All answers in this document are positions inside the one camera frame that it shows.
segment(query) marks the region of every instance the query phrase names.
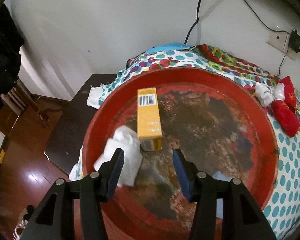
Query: blue cloth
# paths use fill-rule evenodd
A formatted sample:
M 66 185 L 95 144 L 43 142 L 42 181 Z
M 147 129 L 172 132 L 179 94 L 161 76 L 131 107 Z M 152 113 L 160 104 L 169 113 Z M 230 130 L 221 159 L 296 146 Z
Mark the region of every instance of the blue cloth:
M 154 52 L 158 52 L 158 51 L 168 51 L 168 50 L 174 50 L 174 49 L 183 50 L 183 49 L 189 49 L 191 47 L 192 46 L 182 44 L 179 42 L 172 42 L 172 43 L 168 43 L 165 45 L 154 47 L 152 49 L 148 49 L 145 53 L 154 53 Z
M 226 177 L 223 175 L 220 171 L 215 172 L 212 177 L 214 179 L 218 180 L 223 180 L 223 181 L 231 181 L 233 177 Z M 216 213 L 217 218 L 223 218 L 223 200 L 222 198 L 217 199 L 217 213 Z

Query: white cloth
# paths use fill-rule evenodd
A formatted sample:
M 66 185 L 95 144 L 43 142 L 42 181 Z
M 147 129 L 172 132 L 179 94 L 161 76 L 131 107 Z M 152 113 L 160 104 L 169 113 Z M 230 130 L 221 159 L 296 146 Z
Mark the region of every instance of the white cloth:
M 96 160 L 93 167 L 98 171 L 102 163 L 111 160 L 117 148 L 124 151 L 124 164 L 117 185 L 118 187 L 134 186 L 142 161 L 140 141 L 137 133 L 124 125 L 115 130 L 113 138 L 108 139 L 103 154 Z
M 263 107 L 268 107 L 273 102 L 273 96 L 271 94 L 271 89 L 259 82 L 256 82 L 256 97 Z
M 83 179 L 83 172 L 82 172 L 82 147 L 80 149 L 79 160 L 72 167 L 72 170 L 71 170 L 71 172 L 69 174 L 69 180 L 71 180 L 71 181 Z
M 285 96 L 284 96 L 284 84 L 283 83 L 279 83 L 275 86 L 274 91 L 273 91 L 273 99 L 274 99 L 274 101 L 276 101 L 276 100 L 284 101 Z
M 87 99 L 87 105 L 99 109 L 100 106 L 98 104 L 98 101 L 101 97 L 101 94 L 102 94 L 102 86 L 97 88 L 92 87 L 90 89 L 90 93 Z

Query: black jacket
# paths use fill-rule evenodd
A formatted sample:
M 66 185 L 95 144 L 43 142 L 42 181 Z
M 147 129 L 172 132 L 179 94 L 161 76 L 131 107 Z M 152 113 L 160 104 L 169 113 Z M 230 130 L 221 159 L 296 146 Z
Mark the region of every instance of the black jacket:
M 0 7 L 0 95 L 7 94 L 18 80 L 19 49 L 24 40 L 19 34 L 5 5 Z

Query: red cloth bag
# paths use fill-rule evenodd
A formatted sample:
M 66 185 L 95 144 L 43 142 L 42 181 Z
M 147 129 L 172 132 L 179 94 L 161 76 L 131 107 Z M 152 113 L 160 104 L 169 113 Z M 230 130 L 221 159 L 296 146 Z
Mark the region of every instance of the red cloth bag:
M 289 76 L 285 77 L 278 83 L 284 84 L 284 102 L 288 105 L 290 110 L 295 114 L 297 112 L 297 98 L 294 93 L 293 84 Z
M 274 117 L 277 119 L 285 133 L 290 137 L 294 137 L 300 127 L 296 115 L 291 112 L 288 105 L 281 100 L 272 102 L 271 108 Z

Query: polka dot fabric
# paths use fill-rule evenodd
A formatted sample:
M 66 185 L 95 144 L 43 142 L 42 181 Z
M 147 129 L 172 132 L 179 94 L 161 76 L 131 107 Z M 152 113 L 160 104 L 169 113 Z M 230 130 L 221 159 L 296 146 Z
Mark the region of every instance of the polka dot fabric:
M 97 108 L 113 90 L 143 71 L 177 66 L 197 67 L 218 73 L 242 85 L 252 95 L 254 95 L 256 82 L 271 87 L 277 81 L 269 72 L 256 65 L 209 45 L 195 46 L 187 50 L 159 51 L 140 54 L 128 60 L 126 69 L 119 71 L 116 80 L 102 86 Z M 296 91 L 296 97 L 297 117 L 300 120 L 300 93 L 298 91 Z M 300 216 L 300 131 L 295 137 L 290 138 L 275 120 L 271 109 L 268 109 L 267 116 L 276 135 L 279 163 L 274 191 L 263 213 L 280 240 Z
M 274 128 L 279 148 L 278 182 L 263 213 L 278 239 L 290 229 L 291 221 L 300 216 L 300 131 L 288 137 L 275 120 L 267 114 Z

